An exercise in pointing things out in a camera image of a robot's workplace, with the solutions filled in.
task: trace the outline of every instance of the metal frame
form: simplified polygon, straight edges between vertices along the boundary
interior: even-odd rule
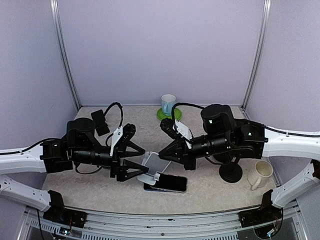
[[[65,75],[67,78],[69,89],[71,91],[73,103],[75,105],[76,110],[79,111],[82,105],[76,90],[76,86],[71,74],[70,65],[67,57],[67,52],[66,52],[66,47],[64,43],[61,22],[60,22],[60,16],[59,16],[58,0],[50,0],[50,5],[51,5],[51,12],[52,12],[53,22],[55,26],[56,36],[59,43],[60,54],[61,54],[61,58],[62,58],[64,70],[65,70]]]
[[[261,28],[259,33],[259,39],[258,39],[258,46],[255,52],[253,67],[250,74],[250,80],[249,84],[243,99],[242,103],[242,109],[246,111],[246,108],[248,106],[250,97],[252,95],[252,91],[254,89],[254,84],[256,81],[258,68],[262,56],[262,51],[265,43],[266,33],[267,33],[267,26],[269,21],[269,15],[270,15],[270,8],[271,8],[271,0],[264,0],[264,7],[263,7],[263,14],[262,14],[262,22],[261,22]]]
[[[238,213],[244,209],[216,213],[184,215],[139,215],[85,210],[88,213],[84,228],[73,227],[68,238],[78,240],[236,240],[238,232],[254,228],[241,227]],[[307,240],[305,224],[295,201],[284,209],[284,219],[292,218],[299,240]],[[262,227],[269,223],[257,225]],[[58,232],[61,225],[41,217],[42,230]],[[30,227],[39,228],[37,212],[27,208],[18,240],[25,240]]]

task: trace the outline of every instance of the black cable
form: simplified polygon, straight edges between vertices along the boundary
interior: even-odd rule
[[[281,131],[278,129],[274,129],[272,127],[266,126],[262,123],[255,122],[255,121],[250,121],[247,119],[237,119],[238,122],[244,122],[248,124],[252,124],[257,127],[263,127],[264,129],[270,130],[272,132],[276,132],[278,134],[285,134],[285,135],[292,135],[292,136],[298,136],[298,137],[306,137],[306,138],[320,138],[320,135],[310,135],[310,134],[301,134],[301,133],[295,133],[295,132],[286,132],[286,131]]]
[[[82,174],[82,175],[96,174],[97,172],[99,172],[99,171],[102,169],[102,166],[101,166],[101,167],[99,167],[99,168],[98,168],[97,170],[95,170],[95,171],[91,171],[91,172],[80,172],[80,171],[78,171],[78,167],[79,167],[79,166],[80,166],[80,164],[75,166],[75,172],[78,173],[78,174]]]
[[[37,143],[21,150],[21,151],[11,151],[11,152],[0,152],[0,155],[10,155],[10,154],[20,154],[20,153],[24,153],[26,151],[29,151],[30,149],[34,148],[35,146],[37,146],[38,144],[41,144],[43,143],[44,141],[48,141],[48,140],[60,140],[60,138],[54,138],[54,137],[51,137],[51,138],[45,138],[41,141],[38,141]]]
[[[286,132],[286,131],[281,131],[281,130],[277,130],[277,129],[274,129],[272,127],[268,127],[266,125],[263,125],[262,126],[267,129],[267,130],[270,130],[270,131],[273,131],[273,132],[276,132],[276,133],[279,133],[279,134],[288,134],[288,135],[292,135],[292,136],[298,136],[298,137],[306,137],[306,138],[320,138],[320,135],[309,135],[309,134],[301,134],[301,133],[295,133],[295,132]]]
[[[271,236],[271,238],[273,238],[275,235],[277,235],[277,234],[280,232],[280,229],[281,229],[281,227],[282,227],[282,223],[284,222],[284,209],[283,209],[283,208],[282,208],[282,210],[281,210],[281,213],[282,213],[282,218],[281,218],[280,226],[279,226],[279,228],[277,229],[277,231],[275,232],[275,234],[273,234],[273,235]]]
[[[178,133],[177,125],[176,125],[176,118],[175,118],[175,109],[176,109],[177,106],[189,106],[189,107],[194,107],[194,108],[197,108],[197,109],[204,109],[203,106],[199,106],[199,105],[192,104],[192,103],[187,103],[187,102],[178,102],[175,105],[173,105],[173,107],[171,109],[171,117],[172,117],[172,120],[173,120],[173,127],[174,127],[174,130],[175,130],[176,133]],[[192,143],[192,141],[190,141],[189,139],[187,139],[185,137],[183,137],[183,138],[188,143]]]
[[[114,133],[111,133],[106,139],[105,139],[105,145],[109,147],[108,140],[114,135]]]
[[[120,119],[120,124],[119,124],[119,128],[122,126],[122,122],[123,122],[123,120],[124,120],[124,111],[123,111],[123,109],[122,109],[122,105],[119,103],[119,102],[117,102],[117,101],[115,101],[115,102],[113,102],[113,103],[111,103],[108,107],[107,107],[107,109],[105,110],[105,112],[104,112],[104,116],[106,116],[107,115],[107,113],[109,112],[109,110],[113,107],[113,106],[118,106],[118,108],[120,109],[120,113],[121,113],[121,119]]]
[[[41,238],[42,240],[45,240],[44,233],[42,232],[39,210],[37,209],[36,212],[38,213],[38,222],[39,222],[39,230],[40,230]]]
[[[233,149],[238,149],[239,147],[235,144],[232,143],[231,141],[231,131],[226,131],[225,132],[225,139],[227,141],[227,143],[233,148]]]
[[[71,231],[72,231],[72,226],[71,226],[71,224],[72,224],[72,217],[70,218],[70,224],[69,224],[69,228],[70,228],[70,233],[71,233]]]

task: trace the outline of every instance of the black stand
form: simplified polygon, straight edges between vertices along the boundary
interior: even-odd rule
[[[43,218],[55,223],[83,229],[86,223],[87,213],[65,208],[60,193],[52,190],[49,190],[48,193],[51,198],[50,208],[43,213]]]
[[[240,158],[237,157],[235,161],[221,165],[219,168],[220,177],[228,183],[239,182],[242,178],[242,168],[239,166]]]
[[[239,212],[241,227],[246,228],[283,218],[283,209],[272,206],[272,192],[273,190],[269,190],[263,194],[259,208]]]
[[[220,163],[228,163],[232,161],[232,156],[229,153],[221,153],[217,155],[213,155],[214,159],[219,161]]]

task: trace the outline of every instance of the white mug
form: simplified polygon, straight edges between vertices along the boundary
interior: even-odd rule
[[[262,188],[274,173],[274,169],[267,161],[257,161],[252,169],[249,170],[247,179],[251,184],[251,190]]]

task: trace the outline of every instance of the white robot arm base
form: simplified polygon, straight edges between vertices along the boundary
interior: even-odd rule
[[[7,175],[0,175],[0,195],[43,212],[51,206],[51,196],[48,191],[24,185]]]
[[[287,130],[274,129],[288,133]],[[309,136],[320,134],[320,132],[290,132]],[[289,135],[268,129],[265,130],[264,136],[268,138],[268,142],[264,144],[263,157],[289,156],[313,159],[298,175],[273,190],[271,194],[272,205],[281,209],[301,194],[320,184],[319,176],[315,175],[317,171],[315,166],[320,163],[320,137]]]

